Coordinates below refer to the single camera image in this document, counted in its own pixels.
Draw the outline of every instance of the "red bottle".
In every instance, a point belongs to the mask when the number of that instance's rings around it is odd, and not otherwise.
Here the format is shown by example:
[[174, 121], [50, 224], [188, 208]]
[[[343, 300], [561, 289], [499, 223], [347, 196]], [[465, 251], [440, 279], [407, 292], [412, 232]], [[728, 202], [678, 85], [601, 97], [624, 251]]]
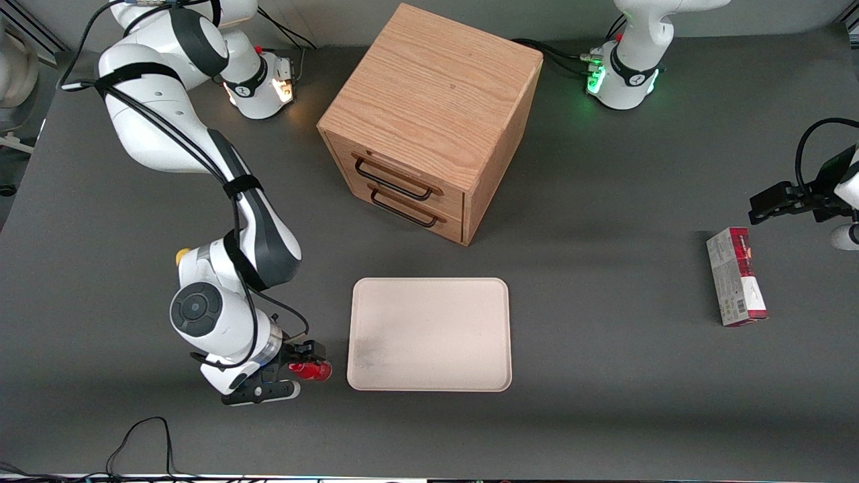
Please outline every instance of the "red bottle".
[[289, 370], [304, 381], [325, 381], [331, 377], [332, 367], [328, 361], [321, 363], [293, 363], [289, 364]]

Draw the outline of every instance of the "robot end effector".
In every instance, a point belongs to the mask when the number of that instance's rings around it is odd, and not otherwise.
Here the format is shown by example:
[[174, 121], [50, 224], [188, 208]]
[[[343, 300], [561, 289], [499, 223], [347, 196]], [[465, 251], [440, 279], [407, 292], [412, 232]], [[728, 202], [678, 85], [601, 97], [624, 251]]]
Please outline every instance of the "robot end effector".
[[834, 217], [853, 217], [853, 223], [836, 227], [831, 233], [832, 246], [840, 250], [859, 250], [859, 150], [850, 146], [829, 161], [817, 177], [804, 183], [798, 173], [797, 183], [781, 181], [749, 199], [752, 209], [749, 221], [757, 225], [781, 215], [811, 211], [817, 223]]

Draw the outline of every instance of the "wall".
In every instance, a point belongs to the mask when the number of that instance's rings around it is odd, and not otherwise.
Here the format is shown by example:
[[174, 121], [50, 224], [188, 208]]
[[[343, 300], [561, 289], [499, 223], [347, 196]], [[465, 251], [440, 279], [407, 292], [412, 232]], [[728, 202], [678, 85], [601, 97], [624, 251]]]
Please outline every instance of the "wall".
[[[76, 45], [83, 26], [105, 0], [23, 0], [24, 6], [57, 36]], [[260, 0], [279, 21], [320, 45], [368, 45], [399, 0]], [[610, 0], [410, 0], [439, 15], [503, 37], [537, 40], [604, 35], [617, 17]], [[789, 34], [825, 25], [850, 0], [734, 0], [710, 12], [676, 15], [679, 36]], [[255, 44], [284, 46], [286, 40], [262, 18], [244, 30]], [[121, 35], [105, 14], [87, 47], [102, 50]]]

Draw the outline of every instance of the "drawer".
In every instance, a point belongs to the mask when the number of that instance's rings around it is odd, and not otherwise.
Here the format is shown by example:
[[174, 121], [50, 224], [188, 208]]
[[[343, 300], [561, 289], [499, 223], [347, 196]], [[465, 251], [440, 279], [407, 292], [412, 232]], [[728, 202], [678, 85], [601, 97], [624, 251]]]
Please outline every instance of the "drawer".
[[360, 199], [378, 206], [384, 211], [404, 218], [417, 226], [441, 235], [453, 242], [462, 243], [462, 220], [441, 213], [434, 213], [410, 199], [392, 193], [373, 183], [354, 186], [353, 193]]
[[420, 173], [404, 173], [393, 168], [393, 163], [378, 153], [332, 132], [327, 135], [340, 169], [353, 191], [358, 186], [371, 183], [409, 199], [414, 205], [428, 206], [438, 213], [462, 219], [462, 192], [442, 183], [422, 180]]

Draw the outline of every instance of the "yellow button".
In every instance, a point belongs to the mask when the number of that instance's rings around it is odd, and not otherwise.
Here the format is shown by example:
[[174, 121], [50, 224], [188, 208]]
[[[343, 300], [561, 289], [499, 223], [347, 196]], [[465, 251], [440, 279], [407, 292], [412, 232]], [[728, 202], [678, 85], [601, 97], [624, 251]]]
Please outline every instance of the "yellow button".
[[190, 252], [190, 248], [182, 248], [180, 251], [176, 252], [176, 266], [179, 266], [180, 260], [185, 256], [186, 253]]

